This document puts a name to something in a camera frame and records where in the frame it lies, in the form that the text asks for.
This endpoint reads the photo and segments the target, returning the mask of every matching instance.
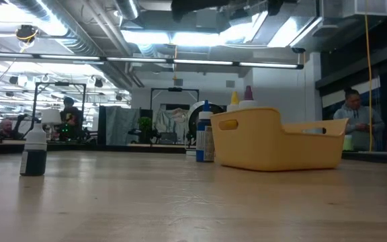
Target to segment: table surface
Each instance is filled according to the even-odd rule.
[[[0,241],[387,241],[387,165],[262,173],[175,154],[0,155]]]

